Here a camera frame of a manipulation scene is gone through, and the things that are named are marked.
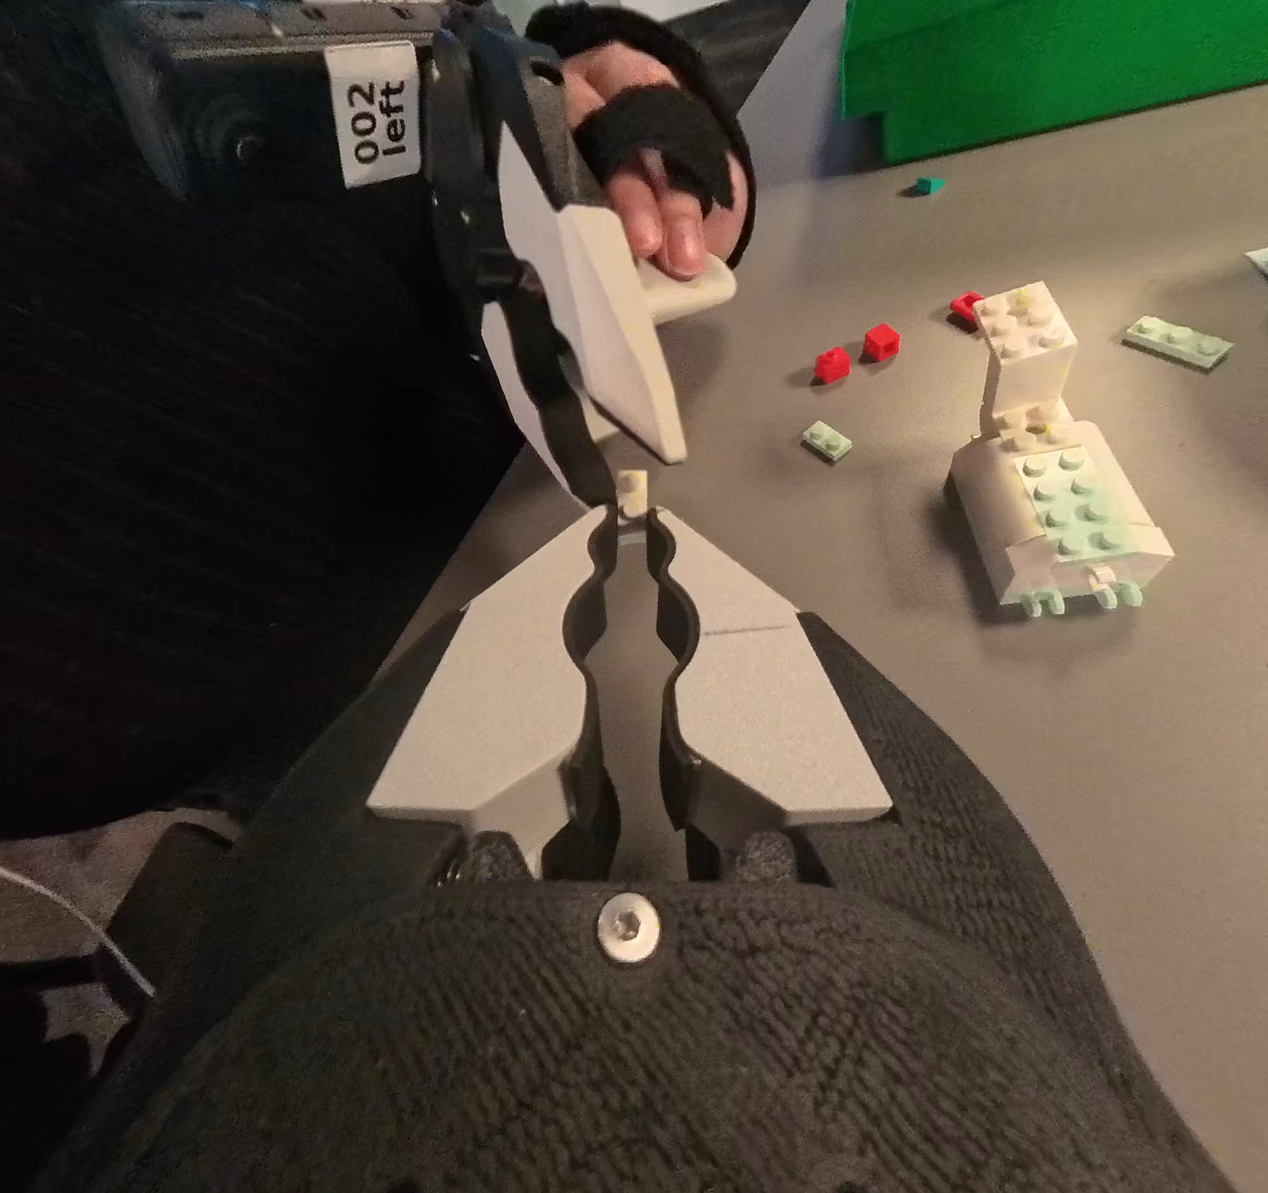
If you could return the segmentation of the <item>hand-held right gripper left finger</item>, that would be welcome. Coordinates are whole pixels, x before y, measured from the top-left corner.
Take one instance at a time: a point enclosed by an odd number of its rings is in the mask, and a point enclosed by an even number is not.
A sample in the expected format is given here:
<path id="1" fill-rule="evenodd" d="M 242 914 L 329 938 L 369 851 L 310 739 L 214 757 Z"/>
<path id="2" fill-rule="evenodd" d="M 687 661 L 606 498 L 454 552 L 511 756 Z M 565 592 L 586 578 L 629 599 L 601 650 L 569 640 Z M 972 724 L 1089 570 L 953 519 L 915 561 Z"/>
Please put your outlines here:
<path id="1" fill-rule="evenodd" d="M 588 655 L 618 523 L 595 507 L 467 603 L 369 793 L 376 815 L 511 836 L 539 876 L 609 875 L 620 809 Z"/>

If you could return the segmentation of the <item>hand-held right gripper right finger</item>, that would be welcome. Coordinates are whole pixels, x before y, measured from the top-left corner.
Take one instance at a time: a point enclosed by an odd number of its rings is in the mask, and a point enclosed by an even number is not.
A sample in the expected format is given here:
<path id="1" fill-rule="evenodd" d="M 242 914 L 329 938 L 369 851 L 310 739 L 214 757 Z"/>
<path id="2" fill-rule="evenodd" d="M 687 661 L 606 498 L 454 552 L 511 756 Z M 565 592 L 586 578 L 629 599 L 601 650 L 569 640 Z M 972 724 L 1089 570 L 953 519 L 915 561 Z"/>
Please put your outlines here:
<path id="1" fill-rule="evenodd" d="M 675 657 L 660 791 L 690 878 L 717 880 L 754 835 L 890 814 L 798 607 L 663 506 L 646 545 L 658 636 Z"/>

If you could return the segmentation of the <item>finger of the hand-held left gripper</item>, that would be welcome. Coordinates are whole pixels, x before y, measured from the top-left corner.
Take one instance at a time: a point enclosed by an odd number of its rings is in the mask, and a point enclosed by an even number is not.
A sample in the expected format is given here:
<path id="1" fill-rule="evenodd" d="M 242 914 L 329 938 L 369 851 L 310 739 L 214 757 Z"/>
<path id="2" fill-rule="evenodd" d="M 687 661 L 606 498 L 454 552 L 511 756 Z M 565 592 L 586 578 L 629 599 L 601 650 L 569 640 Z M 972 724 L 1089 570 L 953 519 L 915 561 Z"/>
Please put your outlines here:
<path id="1" fill-rule="evenodd" d="M 579 345 L 578 299 L 561 214 L 507 123 L 499 130 L 499 221 L 508 279 L 485 305 L 485 355 L 525 440 L 583 506 L 611 503 L 611 470 L 591 433 L 565 357 Z"/>
<path id="2" fill-rule="evenodd" d="M 622 224 L 591 205 L 566 206 L 557 224 L 564 333 L 588 395 L 664 464 L 682 462 L 675 384 Z"/>

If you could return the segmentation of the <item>white and mint lego model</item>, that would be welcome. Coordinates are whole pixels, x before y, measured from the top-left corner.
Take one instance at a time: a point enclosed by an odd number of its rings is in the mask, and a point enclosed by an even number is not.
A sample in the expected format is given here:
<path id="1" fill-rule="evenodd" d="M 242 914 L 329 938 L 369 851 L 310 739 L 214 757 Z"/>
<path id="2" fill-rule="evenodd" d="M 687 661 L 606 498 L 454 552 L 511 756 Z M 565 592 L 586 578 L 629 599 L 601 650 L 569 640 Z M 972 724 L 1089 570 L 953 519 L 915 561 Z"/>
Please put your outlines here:
<path id="1" fill-rule="evenodd" d="M 1030 619 L 1141 608 L 1176 552 L 1101 427 L 1066 403 L 1070 321 L 1043 281 L 976 299 L 972 315 L 990 354 L 981 430 L 949 480 L 997 603 Z"/>

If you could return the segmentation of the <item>long mint lego plate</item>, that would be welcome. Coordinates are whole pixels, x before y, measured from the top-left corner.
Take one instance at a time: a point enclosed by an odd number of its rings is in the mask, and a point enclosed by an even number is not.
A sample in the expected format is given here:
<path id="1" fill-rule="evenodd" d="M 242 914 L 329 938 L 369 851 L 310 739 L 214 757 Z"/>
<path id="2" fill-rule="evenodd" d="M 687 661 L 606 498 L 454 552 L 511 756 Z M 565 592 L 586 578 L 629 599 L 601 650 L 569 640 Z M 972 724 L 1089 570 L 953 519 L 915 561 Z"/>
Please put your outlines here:
<path id="1" fill-rule="evenodd" d="M 1142 315 L 1123 333 L 1127 345 L 1153 355 L 1209 373 L 1223 363 L 1234 344 L 1217 335 L 1189 326 L 1171 323 L 1154 315 Z"/>

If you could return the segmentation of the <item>person's left hand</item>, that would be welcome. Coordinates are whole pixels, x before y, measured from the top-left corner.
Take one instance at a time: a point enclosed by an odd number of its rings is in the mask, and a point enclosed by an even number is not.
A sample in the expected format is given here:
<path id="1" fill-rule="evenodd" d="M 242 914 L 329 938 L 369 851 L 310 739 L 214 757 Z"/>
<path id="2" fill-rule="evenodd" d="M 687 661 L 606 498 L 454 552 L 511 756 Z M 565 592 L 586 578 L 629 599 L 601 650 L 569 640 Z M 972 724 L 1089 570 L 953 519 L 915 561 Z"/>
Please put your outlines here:
<path id="1" fill-rule="evenodd" d="M 566 58 L 562 73 L 571 131 L 624 91 L 678 86 L 665 64 L 623 44 L 608 44 Z M 707 239 L 705 215 L 696 198 L 672 187 L 660 154 L 633 154 L 604 187 L 636 257 L 680 282 L 702 274 L 713 251 Z"/>

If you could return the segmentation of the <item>person's black sweater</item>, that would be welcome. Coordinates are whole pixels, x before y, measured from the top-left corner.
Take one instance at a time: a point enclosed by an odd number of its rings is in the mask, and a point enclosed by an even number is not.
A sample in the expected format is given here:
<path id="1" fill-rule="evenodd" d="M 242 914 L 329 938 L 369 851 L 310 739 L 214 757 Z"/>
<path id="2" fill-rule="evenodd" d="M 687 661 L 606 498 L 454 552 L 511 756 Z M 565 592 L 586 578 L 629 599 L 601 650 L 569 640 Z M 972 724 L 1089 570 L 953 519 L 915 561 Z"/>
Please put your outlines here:
<path id="1" fill-rule="evenodd" d="M 430 256 L 158 183 L 113 1 L 2 0 L 4 838 L 251 811 L 520 444 Z"/>

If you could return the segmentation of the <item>green plastic bin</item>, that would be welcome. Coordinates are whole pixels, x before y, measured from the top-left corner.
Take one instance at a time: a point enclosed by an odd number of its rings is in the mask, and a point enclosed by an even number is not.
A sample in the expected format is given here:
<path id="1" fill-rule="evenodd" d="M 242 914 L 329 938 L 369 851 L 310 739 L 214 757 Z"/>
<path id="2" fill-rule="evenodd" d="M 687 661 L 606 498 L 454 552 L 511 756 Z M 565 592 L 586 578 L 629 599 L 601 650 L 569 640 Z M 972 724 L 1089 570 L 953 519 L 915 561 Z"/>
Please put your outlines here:
<path id="1" fill-rule="evenodd" d="M 1267 0 L 848 0 L 839 60 L 901 163 L 1263 85 Z"/>

